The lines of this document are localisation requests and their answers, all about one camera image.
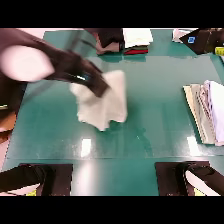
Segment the green table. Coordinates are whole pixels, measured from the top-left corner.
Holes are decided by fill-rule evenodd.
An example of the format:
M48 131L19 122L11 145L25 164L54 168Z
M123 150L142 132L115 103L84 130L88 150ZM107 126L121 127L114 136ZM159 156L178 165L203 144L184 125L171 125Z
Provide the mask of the green table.
M70 32L48 32L44 39L64 48ZM182 86L206 79L224 82L224 67L214 55L196 56L171 42L172 30L152 30L147 55L122 54L88 59L103 71L126 73L128 118L111 122L100 132L77 120L76 100L69 84L57 82L24 103L10 141L4 170L19 163L73 163L72 195L158 195L154 163L209 160L224 174L224 147L201 144ZM84 39L94 41L82 31ZM78 52L85 54L87 47ZM24 101L36 88L30 84ZM81 157L82 140L91 152Z

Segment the yellow label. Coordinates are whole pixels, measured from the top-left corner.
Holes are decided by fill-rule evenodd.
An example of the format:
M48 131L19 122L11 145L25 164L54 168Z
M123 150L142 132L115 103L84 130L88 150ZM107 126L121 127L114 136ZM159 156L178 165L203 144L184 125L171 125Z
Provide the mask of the yellow label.
M37 191L31 191L30 193L26 194L26 196L37 196Z
M224 56L224 47L216 47L215 48L215 54Z
M201 191L199 191L197 188L194 188L194 196L205 196Z

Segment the crumpled white cloth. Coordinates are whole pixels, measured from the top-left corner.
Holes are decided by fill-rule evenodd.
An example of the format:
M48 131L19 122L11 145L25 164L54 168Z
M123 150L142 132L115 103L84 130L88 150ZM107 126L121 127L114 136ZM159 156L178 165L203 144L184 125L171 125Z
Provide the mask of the crumpled white cloth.
M153 42L149 28L123 28L125 48L141 45L149 45Z
M77 98L78 119L105 131L111 120L125 122L127 118L125 74L120 70L103 74L110 86L101 98L96 97L86 86L73 83L70 90Z
M216 134L216 146L224 145L224 86L205 81L208 86L208 103Z

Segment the blue label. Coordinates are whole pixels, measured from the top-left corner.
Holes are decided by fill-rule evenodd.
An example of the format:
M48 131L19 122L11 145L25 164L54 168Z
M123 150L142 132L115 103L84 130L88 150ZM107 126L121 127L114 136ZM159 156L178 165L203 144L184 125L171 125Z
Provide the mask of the blue label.
M189 43L189 44L193 44L194 41L195 41L195 37L189 37L189 38L188 38L188 43Z

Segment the stack of towels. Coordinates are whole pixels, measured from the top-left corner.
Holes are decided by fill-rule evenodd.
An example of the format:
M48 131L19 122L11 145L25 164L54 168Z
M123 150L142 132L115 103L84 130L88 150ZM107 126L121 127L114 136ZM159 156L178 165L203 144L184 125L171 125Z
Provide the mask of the stack of towels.
M207 80L184 91L202 143L224 145L224 86Z
M124 54L146 54L148 46L153 42L149 28L123 28Z

